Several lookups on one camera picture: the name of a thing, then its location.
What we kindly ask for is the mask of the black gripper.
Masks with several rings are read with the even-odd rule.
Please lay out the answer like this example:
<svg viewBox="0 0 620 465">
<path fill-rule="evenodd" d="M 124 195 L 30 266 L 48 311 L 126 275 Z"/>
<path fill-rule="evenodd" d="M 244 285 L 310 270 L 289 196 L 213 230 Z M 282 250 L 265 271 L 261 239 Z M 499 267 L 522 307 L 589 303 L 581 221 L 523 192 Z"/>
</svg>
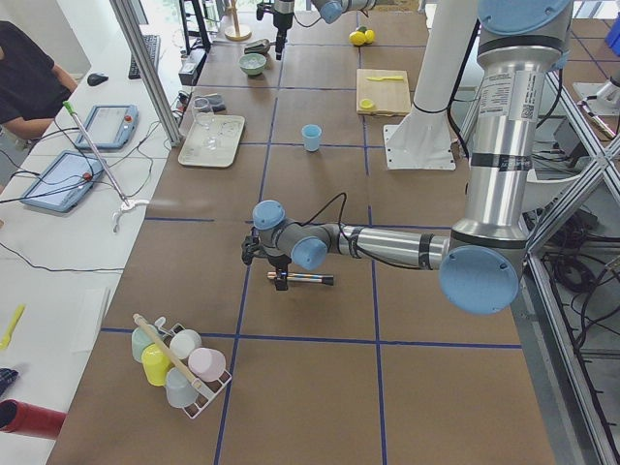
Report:
<svg viewBox="0 0 620 465">
<path fill-rule="evenodd" d="M 273 13 L 273 25 L 277 29 L 275 41 L 275 57 L 281 60 L 286 44 L 286 33 L 292 28 L 294 21 L 293 13 Z"/>
<path fill-rule="evenodd" d="M 286 255 L 281 255 L 277 257 L 270 256 L 268 261 L 275 270 L 275 289 L 277 291 L 286 291 L 288 289 L 288 268 L 292 260 Z"/>
</svg>

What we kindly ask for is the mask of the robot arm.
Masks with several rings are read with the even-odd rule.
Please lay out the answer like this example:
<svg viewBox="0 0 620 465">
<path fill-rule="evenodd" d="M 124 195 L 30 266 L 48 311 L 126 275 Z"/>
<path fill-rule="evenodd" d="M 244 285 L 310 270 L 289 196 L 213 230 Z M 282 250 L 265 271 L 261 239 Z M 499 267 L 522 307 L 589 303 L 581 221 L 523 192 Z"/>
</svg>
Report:
<svg viewBox="0 0 620 465">
<path fill-rule="evenodd" d="M 566 60 L 569 1 L 442 1 L 433 18 L 410 113 L 386 129 L 393 169 L 438 169 L 451 160 L 448 113 L 470 47 L 483 70 L 475 141 L 469 155 L 465 213 L 449 236 L 315 225 L 290 219 L 277 201 L 253 211 L 243 244 L 246 263 L 267 259 L 275 285 L 288 266 L 319 267 L 330 253 L 396 267 L 437 270 L 457 307 L 478 315 L 508 307 L 517 295 L 526 251 L 519 227 L 543 84 Z"/>
<path fill-rule="evenodd" d="M 372 0 L 328 0 L 312 1 L 311 4 L 319 12 L 320 19 L 331 24 L 342 14 L 353 11 L 367 12 L 375 8 L 377 2 Z M 294 1 L 267 1 L 263 5 L 265 12 L 270 12 L 273 25 L 277 30 L 275 39 L 275 58 L 280 61 L 283 57 L 288 31 L 293 27 L 295 19 Z"/>
</svg>

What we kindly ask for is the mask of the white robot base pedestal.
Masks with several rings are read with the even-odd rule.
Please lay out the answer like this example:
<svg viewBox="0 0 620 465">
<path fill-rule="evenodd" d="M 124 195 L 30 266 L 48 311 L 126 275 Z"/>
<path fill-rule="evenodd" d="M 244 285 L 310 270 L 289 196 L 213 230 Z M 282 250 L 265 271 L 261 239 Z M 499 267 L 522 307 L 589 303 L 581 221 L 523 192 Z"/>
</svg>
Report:
<svg viewBox="0 0 620 465">
<path fill-rule="evenodd" d="M 448 107 L 477 19 L 474 0 L 437 3 L 411 111 L 398 125 L 384 127 L 390 170 L 455 169 Z"/>
</svg>

